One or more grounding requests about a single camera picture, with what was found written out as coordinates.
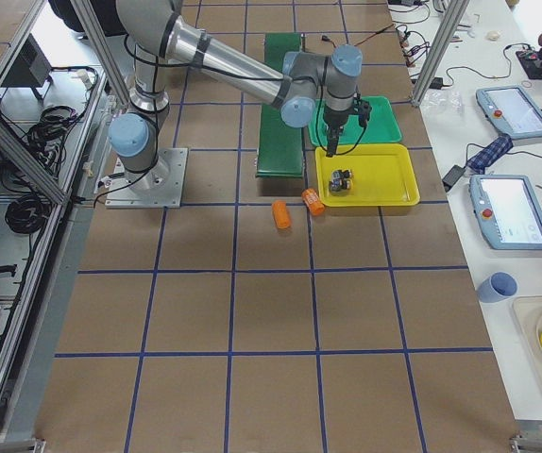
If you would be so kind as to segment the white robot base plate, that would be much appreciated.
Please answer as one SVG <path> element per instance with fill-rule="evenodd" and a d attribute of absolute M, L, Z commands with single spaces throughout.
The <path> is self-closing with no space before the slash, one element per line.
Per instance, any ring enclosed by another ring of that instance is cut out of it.
<path fill-rule="evenodd" d="M 106 196 L 105 206 L 110 209 L 176 209 L 181 205 L 187 166 L 188 148 L 163 148 L 158 162 L 144 177 L 125 174 L 123 162 L 117 158 L 114 178 Z"/>

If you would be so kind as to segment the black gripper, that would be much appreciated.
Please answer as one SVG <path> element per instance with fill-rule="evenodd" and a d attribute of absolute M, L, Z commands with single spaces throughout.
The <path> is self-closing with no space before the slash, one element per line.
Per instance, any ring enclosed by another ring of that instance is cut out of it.
<path fill-rule="evenodd" d="M 344 127 L 351 116 L 355 116 L 363 136 L 367 130 L 372 108 L 367 100 L 361 96 L 349 99 L 349 104 L 344 110 L 338 110 L 325 103 L 323 108 L 323 120 L 327 126 L 327 138 L 329 142 L 337 142 L 344 131 Z"/>

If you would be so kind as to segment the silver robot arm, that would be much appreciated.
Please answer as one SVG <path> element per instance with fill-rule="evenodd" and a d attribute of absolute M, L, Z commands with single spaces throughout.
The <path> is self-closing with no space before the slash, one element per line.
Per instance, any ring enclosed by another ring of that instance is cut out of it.
<path fill-rule="evenodd" d="M 187 24 L 171 1 L 117 1 L 115 6 L 127 34 L 151 55 L 142 64 L 175 60 L 197 69 L 277 109 L 291 128 L 308 126 L 317 113 L 317 99 L 324 97 L 329 157 L 337 154 L 351 116 L 367 128 L 371 108 L 358 93 L 363 56 L 355 46 L 338 46 L 329 56 L 289 51 L 277 71 Z"/>

